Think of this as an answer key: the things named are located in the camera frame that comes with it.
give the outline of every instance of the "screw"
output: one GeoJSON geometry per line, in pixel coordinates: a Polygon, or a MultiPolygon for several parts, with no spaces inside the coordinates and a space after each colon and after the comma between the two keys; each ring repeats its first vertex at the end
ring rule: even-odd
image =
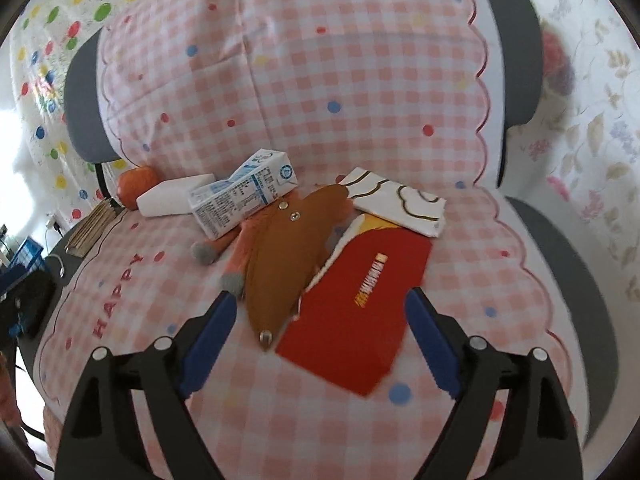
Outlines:
{"type": "Polygon", "coordinates": [[[167,337],[167,336],[159,337],[154,341],[154,348],[159,351],[168,350],[169,348],[171,348],[171,345],[173,342],[174,340],[171,339],[170,337],[167,337]]]}
{"type": "Polygon", "coordinates": [[[473,335],[469,338],[469,346],[474,350],[484,350],[486,348],[486,339],[479,335],[473,335]]]}
{"type": "Polygon", "coordinates": [[[534,348],[533,357],[535,357],[538,361],[546,361],[549,355],[542,348],[534,348]]]}
{"type": "Polygon", "coordinates": [[[105,357],[107,357],[107,349],[104,346],[96,348],[94,350],[94,353],[91,354],[91,357],[93,357],[95,361],[102,361],[105,357]]]}

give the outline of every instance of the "white box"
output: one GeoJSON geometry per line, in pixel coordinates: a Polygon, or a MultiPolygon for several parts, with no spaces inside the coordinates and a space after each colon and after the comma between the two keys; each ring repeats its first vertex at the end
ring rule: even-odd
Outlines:
{"type": "Polygon", "coordinates": [[[136,202],[140,214],[148,218],[189,214],[189,193],[215,180],[213,173],[165,180],[138,197],[136,202]]]}
{"type": "Polygon", "coordinates": [[[258,150],[228,179],[191,191],[189,205],[207,236],[216,240],[297,185],[286,153],[258,150]]]}

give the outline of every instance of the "blue gripper pad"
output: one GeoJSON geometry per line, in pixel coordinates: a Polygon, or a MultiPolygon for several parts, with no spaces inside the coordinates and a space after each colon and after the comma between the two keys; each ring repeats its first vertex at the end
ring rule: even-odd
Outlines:
{"type": "Polygon", "coordinates": [[[201,390],[204,386],[226,338],[236,323],[237,312],[236,298],[227,294],[182,359],[182,381],[178,386],[178,392],[183,399],[188,399],[193,392],[201,390]]]}
{"type": "Polygon", "coordinates": [[[436,310],[412,289],[404,298],[404,315],[439,389],[456,399],[462,389],[460,362],[433,318],[436,310]]]}

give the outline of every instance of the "blue container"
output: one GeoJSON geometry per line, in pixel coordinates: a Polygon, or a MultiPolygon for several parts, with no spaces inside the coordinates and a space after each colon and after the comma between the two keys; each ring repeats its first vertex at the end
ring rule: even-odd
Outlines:
{"type": "Polygon", "coordinates": [[[33,238],[27,237],[9,263],[9,269],[17,264],[21,264],[27,273],[35,269],[47,270],[41,254],[42,246],[33,238]]]}

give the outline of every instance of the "pink gingham fabric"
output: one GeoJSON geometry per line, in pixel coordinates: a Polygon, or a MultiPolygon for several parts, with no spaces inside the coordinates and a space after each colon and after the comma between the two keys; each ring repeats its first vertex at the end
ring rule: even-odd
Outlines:
{"type": "MultiPolygon", "coordinates": [[[[482,12],[476,0],[141,0],[100,40],[103,119],[123,157],[165,178],[224,176],[274,148],[306,186],[360,166],[443,196],[427,295],[501,350],[545,348],[581,424],[584,375],[566,306],[483,180],[500,159],[502,68],[488,62],[482,12]]],[[[211,304],[230,250],[198,266],[190,245],[203,236],[191,216],[126,212],[92,249],[36,356],[36,384],[60,420],[93,348],[141,350],[211,304]]],[[[471,478],[488,465],[504,402],[471,478]]],[[[451,407],[409,331],[391,374],[361,398],[263,353],[242,308],[188,401],[229,480],[410,479],[451,407]],[[405,405],[390,400],[398,384],[411,391],[405,405]]],[[[141,396],[136,408],[152,466],[169,478],[141,396]]]]}

